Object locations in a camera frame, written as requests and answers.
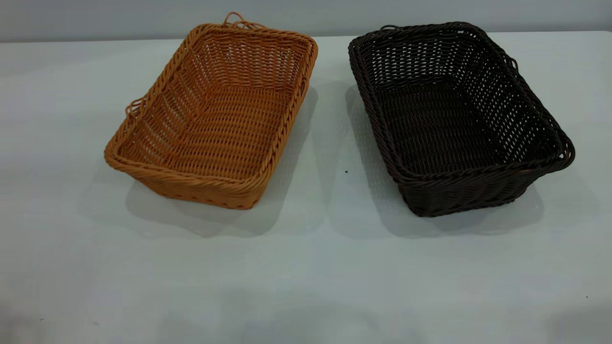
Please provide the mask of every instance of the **dark brown wicker basket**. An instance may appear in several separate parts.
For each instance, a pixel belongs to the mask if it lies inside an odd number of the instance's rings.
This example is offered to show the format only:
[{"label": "dark brown wicker basket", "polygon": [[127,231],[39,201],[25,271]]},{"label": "dark brown wicker basket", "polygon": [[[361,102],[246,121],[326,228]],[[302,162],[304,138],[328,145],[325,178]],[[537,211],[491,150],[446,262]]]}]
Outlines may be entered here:
[{"label": "dark brown wicker basket", "polygon": [[516,61],[476,26],[385,26],[349,56],[387,171],[419,216],[512,202],[574,160]]}]

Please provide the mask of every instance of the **loop handle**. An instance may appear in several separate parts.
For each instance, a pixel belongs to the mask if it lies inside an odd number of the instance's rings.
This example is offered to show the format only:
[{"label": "loop handle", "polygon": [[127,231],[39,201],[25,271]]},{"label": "loop handle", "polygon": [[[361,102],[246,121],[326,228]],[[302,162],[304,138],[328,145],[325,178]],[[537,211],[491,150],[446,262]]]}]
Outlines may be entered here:
[{"label": "loop handle", "polygon": [[[237,20],[233,23],[230,23],[228,21],[228,19],[232,16],[232,15],[237,15],[240,20]],[[252,23],[250,21],[246,21],[244,20],[244,18],[242,17],[242,15],[236,13],[236,12],[230,12],[227,14],[227,16],[225,17],[225,20],[223,21],[223,26],[224,27],[229,27],[231,29],[267,29],[267,26],[259,24],[259,23]]]},{"label": "loop handle", "polygon": [[508,56],[507,54],[502,54],[502,57],[503,57],[504,59],[506,59],[507,61],[509,61],[509,62],[510,62],[510,66],[511,66],[512,68],[516,69],[516,70],[517,70],[517,74],[519,74],[519,73],[518,73],[518,62],[517,62],[517,60],[515,60],[515,59],[511,58],[511,57],[510,57],[510,56]]},{"label": "loop handle", "polygon": [[391,30],[395,30],[395,29],[399,28],[399,26],[397,26],[397,25],[385,25],[385,26],[381,27],[381,29],[378,30],[378,32],[383,32],[383,31],[385,31],[385,30],[387,30],[389,28],[391,28]]},{"label": "loop handle", "polygon": [[130,105],[128,105],[127,108],[125,108],[125,118],[128,121],[131,122],[138,116],[138,112],[140,111],[139,108],[144,106],[145,100],[146,100],[146,96],[142,98],[138,98],[134,100],[132,103],[130,103]]},{"label": "loop handle", "polygon": [[225,16],[225,20],[223,21],[223,26],[228,24],[228,19],[231,17],[232,14],[237,15],[240,18],[241,21],[244,21],[244,18],[239,13],[237,13],[237,12],[230,12],[230,13],[227,14],[227,16]]}]

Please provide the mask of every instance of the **basket bottom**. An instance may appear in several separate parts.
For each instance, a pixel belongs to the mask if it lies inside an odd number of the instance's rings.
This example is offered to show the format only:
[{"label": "basket bottom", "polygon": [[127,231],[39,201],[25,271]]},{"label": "basket bottom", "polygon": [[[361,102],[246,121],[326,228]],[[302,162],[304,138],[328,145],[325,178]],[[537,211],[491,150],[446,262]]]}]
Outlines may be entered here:
[{"label": "basket bottom", "polygon": [[270,89],[219,89],[191,118],[168,168],[200,176],[252,177],[277,139],[290,97]]},{"label": "basket bottom", "polygon": [[377,93],[394,147],[417,174],[497,165],[499,148],[480,113],[453,83],[437,82]]}]

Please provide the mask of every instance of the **tan wicker basket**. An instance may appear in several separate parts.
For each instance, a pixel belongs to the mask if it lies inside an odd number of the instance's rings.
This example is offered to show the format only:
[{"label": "tan wicker basket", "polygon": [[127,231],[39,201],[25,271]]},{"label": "tan wicker basket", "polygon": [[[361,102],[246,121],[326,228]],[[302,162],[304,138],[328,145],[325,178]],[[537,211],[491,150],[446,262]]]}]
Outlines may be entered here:
[{"label": "tan wicker basket", "polygon": [[113,168],[158,194],[249,209],[266,189],[318,48],[241,20],[193,29],[106,146]]}]

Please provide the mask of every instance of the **woven basket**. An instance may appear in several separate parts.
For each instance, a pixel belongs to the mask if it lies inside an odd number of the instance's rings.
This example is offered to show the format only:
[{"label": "woven basket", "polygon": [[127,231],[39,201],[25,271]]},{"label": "woven basket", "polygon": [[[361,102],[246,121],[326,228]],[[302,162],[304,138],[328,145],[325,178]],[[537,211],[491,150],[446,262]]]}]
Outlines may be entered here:
[{"label": "woven basket", "polygon": [[349,56],[387,171],[419,216],[511,202],[574,160],[516,61],[476,26],[385,26]]},{"label": "woven basket", "polygon": [[296,32],[240,17],[193,29],[104,151],[170,198],[249,209],[283,152],[318,52]]}]

